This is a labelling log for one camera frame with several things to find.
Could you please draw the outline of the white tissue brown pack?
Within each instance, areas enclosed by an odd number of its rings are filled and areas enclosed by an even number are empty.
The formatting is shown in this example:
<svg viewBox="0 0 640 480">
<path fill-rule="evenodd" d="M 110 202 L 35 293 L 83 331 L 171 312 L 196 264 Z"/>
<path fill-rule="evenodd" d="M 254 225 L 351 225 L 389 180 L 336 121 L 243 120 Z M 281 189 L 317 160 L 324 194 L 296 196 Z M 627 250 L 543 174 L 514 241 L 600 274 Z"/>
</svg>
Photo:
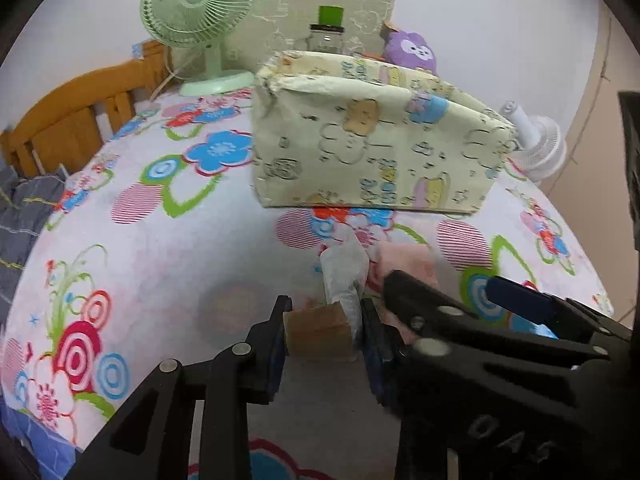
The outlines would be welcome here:
<svg viewBox="0 0 640 480">
<path fill-rule="evenodd" d="M 288 355 L 309 361 L 352 362 L 362 326 L 360 301 L 369 256 L 352 232 L 320 255 L 323 304 L 283 315 Z"/>
</svg>

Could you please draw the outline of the purple plush toy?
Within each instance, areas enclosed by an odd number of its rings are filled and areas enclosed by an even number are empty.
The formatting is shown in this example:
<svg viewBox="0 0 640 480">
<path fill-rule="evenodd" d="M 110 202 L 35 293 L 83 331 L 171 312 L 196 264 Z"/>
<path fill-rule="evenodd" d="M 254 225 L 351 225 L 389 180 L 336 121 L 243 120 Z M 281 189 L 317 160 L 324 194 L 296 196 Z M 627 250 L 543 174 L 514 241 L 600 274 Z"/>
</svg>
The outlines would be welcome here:
<svg viewBox="0 0 640 480">
<path fill-rule="evenodd" d="M 437 74 L 437 61 L 431 47 L 417 32 L 393 30 L 387 36 L 383 50 L 383 58 L 387 62 L 410 68 L 425 70 Z"/>
</svg>

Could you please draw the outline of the white standing fan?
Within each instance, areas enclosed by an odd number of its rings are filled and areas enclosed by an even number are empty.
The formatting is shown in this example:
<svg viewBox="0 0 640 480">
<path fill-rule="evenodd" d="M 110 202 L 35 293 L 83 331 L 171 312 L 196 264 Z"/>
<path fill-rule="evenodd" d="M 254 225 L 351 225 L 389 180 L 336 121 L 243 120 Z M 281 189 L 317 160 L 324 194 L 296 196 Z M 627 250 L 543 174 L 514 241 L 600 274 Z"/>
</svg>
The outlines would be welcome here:
<svg viewBox="0 0 640 480">
<path fill-rule="evenodd" d="M 527 114 L 515 101 L 506 101 L 500 114 L 516 130 L 518 148 L 511 154 L 514 166 L 535 184 L 556 174 L 567 155 L 560 126 L 550 117 Z"/>
</svg>

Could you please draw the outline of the floral tablecloth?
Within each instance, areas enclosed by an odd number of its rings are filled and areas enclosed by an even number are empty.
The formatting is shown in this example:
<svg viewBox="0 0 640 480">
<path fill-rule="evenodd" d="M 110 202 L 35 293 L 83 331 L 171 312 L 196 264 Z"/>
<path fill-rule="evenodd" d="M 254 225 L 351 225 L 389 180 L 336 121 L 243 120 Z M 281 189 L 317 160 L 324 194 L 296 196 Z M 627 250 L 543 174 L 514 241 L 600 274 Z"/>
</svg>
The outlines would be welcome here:
<svg viewBox="0 0 640 480">
<path fill-rule="evenodd" d="M 320 255 L 352 232 L 368 293 L 401 258 L 491 324 L 496 275 L 612 314 L 596 269 L 550 200 L 506 165 L 469 217 L 367 208 L 267 209 L 250 169 L 250 92 L 142 104 L 67 174 L 1 322 L 1 426 L 29 469 L 61 479 L 160 361 L 205 361 L 277 296 L 324 300 Z"/>
</svg>

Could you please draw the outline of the green cup on jar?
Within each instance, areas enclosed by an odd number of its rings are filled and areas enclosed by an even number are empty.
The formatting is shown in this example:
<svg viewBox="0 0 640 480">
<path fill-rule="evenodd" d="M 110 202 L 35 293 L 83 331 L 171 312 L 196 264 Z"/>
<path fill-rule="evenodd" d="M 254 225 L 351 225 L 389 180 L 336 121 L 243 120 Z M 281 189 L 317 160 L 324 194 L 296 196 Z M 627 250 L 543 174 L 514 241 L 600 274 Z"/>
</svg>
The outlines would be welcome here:
<svg viewBox="0 0 640 480">
<path fill-rule="evenodd" d="M 341 6 L 319 6 L 317 24 L 323 27 L 342 27 L 344 9 Z"/>
</svg>

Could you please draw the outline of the wooden chair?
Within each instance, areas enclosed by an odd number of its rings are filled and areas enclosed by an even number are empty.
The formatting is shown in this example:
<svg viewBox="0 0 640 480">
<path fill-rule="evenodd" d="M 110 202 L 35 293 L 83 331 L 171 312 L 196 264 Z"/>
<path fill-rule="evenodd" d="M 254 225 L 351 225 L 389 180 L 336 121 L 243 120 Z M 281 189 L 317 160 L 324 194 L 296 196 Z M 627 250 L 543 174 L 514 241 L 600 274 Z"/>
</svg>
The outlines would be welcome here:
<svg viewBox="0 0 640 480">
<path fill-rule="evenodd" d="M 1 155 L 20 176 L 84 168 L 104 144 L 94 108 L 104 107 L 113 131 L 134 117 L 134 95 L 150 96 L 168 76 L 164 47 L 145 41 L 142 57 L 80 75 L 38 101 L 1 133 Z"/>
</svg>

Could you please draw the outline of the glass mason jar mug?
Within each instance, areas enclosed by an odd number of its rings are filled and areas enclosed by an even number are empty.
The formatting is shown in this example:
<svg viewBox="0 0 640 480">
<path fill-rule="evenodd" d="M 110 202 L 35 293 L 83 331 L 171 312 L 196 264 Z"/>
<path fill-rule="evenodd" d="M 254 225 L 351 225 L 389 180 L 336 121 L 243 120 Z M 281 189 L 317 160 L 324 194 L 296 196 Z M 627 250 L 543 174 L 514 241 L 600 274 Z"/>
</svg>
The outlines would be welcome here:
<svg viewBox="0 0 640 480">
<path fill-rule="evenodd" d="M 302 40 L 302 49 L 342 54 L 344 51 L 344 28 L 342 26 L 311 24 L 309 34 Z"/>
</svg>

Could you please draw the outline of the cartoon printed storage box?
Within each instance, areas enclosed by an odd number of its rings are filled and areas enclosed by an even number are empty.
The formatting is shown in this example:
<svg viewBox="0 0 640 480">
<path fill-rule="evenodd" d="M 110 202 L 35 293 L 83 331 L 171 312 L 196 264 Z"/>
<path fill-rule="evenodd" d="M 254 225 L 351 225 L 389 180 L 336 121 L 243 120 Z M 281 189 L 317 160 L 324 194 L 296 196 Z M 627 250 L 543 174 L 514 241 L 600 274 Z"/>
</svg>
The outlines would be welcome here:
<svg viewBox="0 0 640 480">
<path fill-rule="evenodd" d="M 256 74 L 254 185 L 265 207 L 480 209 L 516 130 L 422 70 L 311 51 Z"/>
</svg>

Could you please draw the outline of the green desk fan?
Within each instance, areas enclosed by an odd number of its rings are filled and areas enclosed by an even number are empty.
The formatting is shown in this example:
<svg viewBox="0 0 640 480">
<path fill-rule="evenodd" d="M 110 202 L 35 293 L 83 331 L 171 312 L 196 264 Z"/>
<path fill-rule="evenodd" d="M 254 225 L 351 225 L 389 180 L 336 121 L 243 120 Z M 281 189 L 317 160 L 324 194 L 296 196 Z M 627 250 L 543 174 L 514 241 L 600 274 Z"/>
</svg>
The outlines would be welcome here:
<svg viewBox="0 0 640 480">
<path fill-rule="evenodd" d="M 250 13 L 255 0 L 141 0 L 140 15 L 151 37 L 166 47 L 204 55 L 204 72 L 184 82 L 183 96 L 216 96 L 253 84 L 248 70 L 222 67 L 222 44 Z"/>
</svg>

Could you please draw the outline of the grey plaid blanket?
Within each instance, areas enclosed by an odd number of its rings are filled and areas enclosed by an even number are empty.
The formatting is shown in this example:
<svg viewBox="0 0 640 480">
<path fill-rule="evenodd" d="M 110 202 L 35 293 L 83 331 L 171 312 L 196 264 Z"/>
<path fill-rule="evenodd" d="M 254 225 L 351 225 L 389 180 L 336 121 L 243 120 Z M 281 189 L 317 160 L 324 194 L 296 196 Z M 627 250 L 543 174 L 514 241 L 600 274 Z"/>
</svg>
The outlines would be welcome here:
<svg viewBox="0 0 640 480">
<path fill-rule="evenodd" d="M 1 322 L 9 310 L 29 254 L 64 191 L 67 174 L 22 178 L 12 166 L 1 169 Z"/>
</svg>

